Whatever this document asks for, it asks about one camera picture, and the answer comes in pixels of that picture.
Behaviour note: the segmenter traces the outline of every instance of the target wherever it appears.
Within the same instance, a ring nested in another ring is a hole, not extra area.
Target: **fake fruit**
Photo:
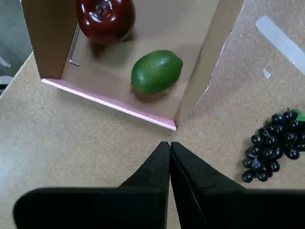
[[[76,0],[76,12],[82,32],[100,44],[124,41],[135,22],[132,0]]]
[[[274,114],[271,123],[258,129],[253,135],[253,147],[245,152],[242,161],[245,168],[242,180],[251,182],[254,178],[265,182],[274,172],[280,170],[278,159],[285,154],[289,159],[297,160],[300,152],[305,151],[305,116],[297,110],[287,110],[283,114]]]
[[[169,50],[151,52],[135,63],[131,84],[140,93],[158,93],[180,77],[183,61]]]

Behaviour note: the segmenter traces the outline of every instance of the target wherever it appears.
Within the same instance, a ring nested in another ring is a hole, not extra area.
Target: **white tape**
[[[265,68],[263,69],[263,73],[267,79],[270,79],[270,77],[272,76]]]
[[[11,67],[10,63],[7,63],[4,59],[2,59],[2,57],[0,56],[0,64],[3,65],[4,67]]]
[[[305,74],[305,53],[267,16],[256,22],[256,27],[301,73]]]

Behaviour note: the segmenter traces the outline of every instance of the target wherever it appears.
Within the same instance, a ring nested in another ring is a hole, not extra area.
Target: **cardboard flap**
[[[41,78],[60,79],[77,24],[75,0],[22,0]]]
[[[218,63],[224,43],[235,25],[243,4],[244,0],[220,0],[201,54],[175,117],[178,128],[190,115],[209,86],[210,78]]]

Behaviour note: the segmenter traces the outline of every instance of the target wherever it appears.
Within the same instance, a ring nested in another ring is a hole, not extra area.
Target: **apple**
[[[132,0],[76,0],[76,12],[82,32],[99,44],[126,40],[135,22]]]

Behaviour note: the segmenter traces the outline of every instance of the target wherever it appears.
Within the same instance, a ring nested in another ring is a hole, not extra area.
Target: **cork table surface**
[[[41,83],[34,56],[0,99],[0,225],[14,202],[45,186],[118,186],[160,141],[179,141],[236,182],[250,136],[287,107],[305,111],[305,78],[256,29],[267,15],[305,50],[305,1],[246,0],[211,86],[184,126],[166,130]],[[266,69],[272,74],[266,79]],[[305,188],[305,155],[252,188]],[[168,228],[179,228],[169,197]]]

